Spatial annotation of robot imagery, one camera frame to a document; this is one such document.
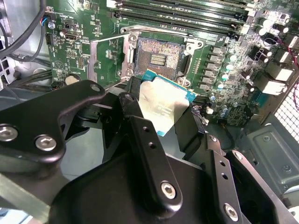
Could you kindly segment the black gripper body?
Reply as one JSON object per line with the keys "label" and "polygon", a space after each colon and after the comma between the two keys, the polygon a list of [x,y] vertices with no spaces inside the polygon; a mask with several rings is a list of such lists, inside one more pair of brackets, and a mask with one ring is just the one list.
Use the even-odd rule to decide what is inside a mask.
{"label": "black gripper body", "polygon": [[133,156],[124,153],[65,185],[55,197],[51,224],[224,224],[212,207],[206,173],[169,157],[183,195],[182,207],[166,218],[146,203]]}

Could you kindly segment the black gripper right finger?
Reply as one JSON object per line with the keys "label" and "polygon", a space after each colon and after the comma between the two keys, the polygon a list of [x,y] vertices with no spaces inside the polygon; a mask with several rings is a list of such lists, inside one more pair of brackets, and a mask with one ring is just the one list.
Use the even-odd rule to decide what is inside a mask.
{"label": "black gripper right finger", "polygon": [[191,108],[176,122],[184,160],[201,169],[202,212],[210,224],[287,224],[289,210],[240,152],[224,152]]}

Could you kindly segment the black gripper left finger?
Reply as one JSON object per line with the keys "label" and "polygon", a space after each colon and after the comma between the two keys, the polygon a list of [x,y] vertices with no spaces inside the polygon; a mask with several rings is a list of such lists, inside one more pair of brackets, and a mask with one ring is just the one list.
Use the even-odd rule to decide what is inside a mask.
{"label": "black gripper left finger", "polygon": [[[80,81],[0,113],[0,171],[19,189],[39,197],[52,197],[50,179],[66,152],[66,142],[87,131],[79,114],[108,99],[104,89],[90,80]],[[123,92],[111,97],[100,113],[105,145],[132,154],[139,180],[145,184],[146,203],[157,211],[178,211],[183,196],[151,121],[138,100]]]}

